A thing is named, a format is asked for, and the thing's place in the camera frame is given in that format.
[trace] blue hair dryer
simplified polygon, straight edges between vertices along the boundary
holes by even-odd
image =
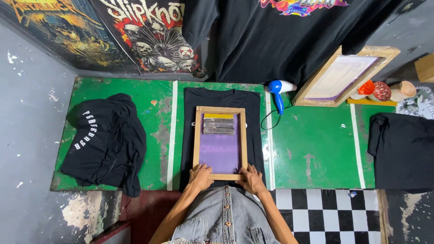
[[[297,86],[283,80],[274,80],[268,84],[268,91],[274,93],[274,99],[276,100],[277,110],[280,115],[283,115],[283,100],[280,95],[283,92],[290,92],[297,90]]]

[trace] person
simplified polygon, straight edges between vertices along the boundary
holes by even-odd
[[[236,183],[244,189],[208,189],[214,182],[209,179],[211,172],[206,164],[190,170],[187,187],[149,244],[298,244],[255,166],[240,169],[247,180]]]

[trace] green table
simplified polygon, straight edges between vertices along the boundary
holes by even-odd
[[[69,109],[89,99],[107,98],[120,92],[129,94],[147,134],[148,149],[139,172],[141,188],[176,190],[181,165],[185,87],[259,92],[261,117],[276,109],[273,96],[264,91],[263,85],[85,77],[76,78]],[[356,105],[353,113],[351,110],[348,104],[337,108],[294,106],[285,110],[277,127],[261,130],[267,187],[360,188],[364,185],[374,188],[373,160],[366,153],[369,117],[378,112],[393,112],[394,107]],[[273,113],[270,119],[267,122],[274,124],[278,114]],[[357,124],[359,164],[353,124]],[[107,185],[80,187],[75,179],[60,172],[75,130],[66,121],[51,190],[117,190]]]

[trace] metallica poster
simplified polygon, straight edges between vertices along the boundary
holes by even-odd
[[[191,73],[200,49],[182,37],[184,4],[176,0],[91,0],[124,51],[144,71]]]
[[[137,72],[87,0],[0,0],[0,16],[78,69]]]

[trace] gray denim shirt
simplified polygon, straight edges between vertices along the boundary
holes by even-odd
[[[202,191],[168,244],[279,243],[262,204],[243,189],[224,186]]]

